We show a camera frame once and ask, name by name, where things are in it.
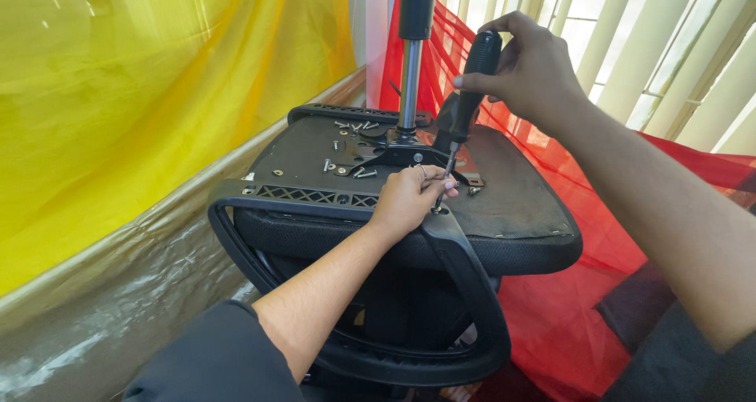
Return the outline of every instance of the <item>bolt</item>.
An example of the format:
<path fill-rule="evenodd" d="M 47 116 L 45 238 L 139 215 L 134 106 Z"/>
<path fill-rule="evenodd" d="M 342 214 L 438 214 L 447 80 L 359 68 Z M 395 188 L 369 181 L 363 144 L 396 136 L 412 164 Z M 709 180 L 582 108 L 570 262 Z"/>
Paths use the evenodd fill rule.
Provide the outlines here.
<path fill-rule="evenodd" d="M 364 177 L 370 177 L 370 176 L 378 176 L 378 170 L 373 170 L 369 174 L 361 174 L 360 176 L 357 176 L 357 179 L 362 179 Z"/>

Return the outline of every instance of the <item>ring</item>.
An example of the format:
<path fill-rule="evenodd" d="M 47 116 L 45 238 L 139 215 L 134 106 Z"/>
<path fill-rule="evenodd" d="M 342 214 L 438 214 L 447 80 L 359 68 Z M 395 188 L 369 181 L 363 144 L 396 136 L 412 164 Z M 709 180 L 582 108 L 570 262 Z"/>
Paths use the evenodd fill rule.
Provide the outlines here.
<path fill-rule="evenodd" d="M 428 172 L 425 170 L 425 167 L 423 167 L 422 165 L 417 165 L 415 167 L 422 169 L 422 180 L 428 180 Z"/>

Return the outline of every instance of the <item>small screwdriver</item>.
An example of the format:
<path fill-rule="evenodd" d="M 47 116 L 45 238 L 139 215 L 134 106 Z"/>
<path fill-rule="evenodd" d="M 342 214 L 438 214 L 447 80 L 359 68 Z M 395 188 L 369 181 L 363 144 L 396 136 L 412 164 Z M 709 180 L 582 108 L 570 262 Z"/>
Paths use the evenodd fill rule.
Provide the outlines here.
<path fill-rule="evenodd" d="M 465 64 L 465 74 L 483 73 L 493 75 L 496 72 L 496 65 L 499 62 L 501 54 L 501 36 L 494 31 L 484 31 L 475 36 L 467 56 Z M 478 107 L 483 100 L 483 94 L 477 92 L 460 91 L 460 101 L 457 108 L 457 114 L 451 122 L 449 134 L 451 143 L 449 144 L 449 162 L 446 164 L 444 179 L 449 178 L 454 160 L 462 148 L 462 144 L 470 139 L 476 119 L 478 118 Z M 431 208 L 431 212 L 438 214 L 441 211 L 441 201 L 444 195 L 441 194 Z"/>

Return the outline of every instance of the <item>hand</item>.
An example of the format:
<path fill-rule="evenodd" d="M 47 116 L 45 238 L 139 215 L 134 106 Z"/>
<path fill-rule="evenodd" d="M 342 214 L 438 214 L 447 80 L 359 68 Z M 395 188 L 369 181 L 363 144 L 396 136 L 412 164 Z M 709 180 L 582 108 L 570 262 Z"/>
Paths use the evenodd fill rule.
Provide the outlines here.
<path fill-rule="evenodd" d="M 368 226 L 373 232 L 389 238 L 392 244 L 413 230 L 422 222 L 439 195 L 456 197 L 454 188 L 457 181 L 444 180 L 444 169 L 437 166 L 423 165 L 428 173 L 427 179 L 421 167 L 411 167 L 389 179 L 381 189 L 380 197 L 373 218 Z"/>
<path fill-rule="evenodd" d="M 537 25 L 520 11 L 484 24 L 478 31 L 508 31 L 513 39 L 501 51 L 497 75 L 464 74 L 454 87 L 504 101 L 516 116 L 553 134 L 562 125 L 565 109 L 590 104 L 572 70 L 567 42 Z"/>

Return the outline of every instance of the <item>yellow tarp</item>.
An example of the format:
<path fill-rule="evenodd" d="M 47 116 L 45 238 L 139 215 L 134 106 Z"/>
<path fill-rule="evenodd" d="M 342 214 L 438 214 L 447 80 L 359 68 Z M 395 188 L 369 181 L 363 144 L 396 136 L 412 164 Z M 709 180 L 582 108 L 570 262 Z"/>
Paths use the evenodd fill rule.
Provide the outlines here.
<path fill-rule="evenodd" d="M 348 0 L 2 0 L 0 295 L 354 70 Z"/>

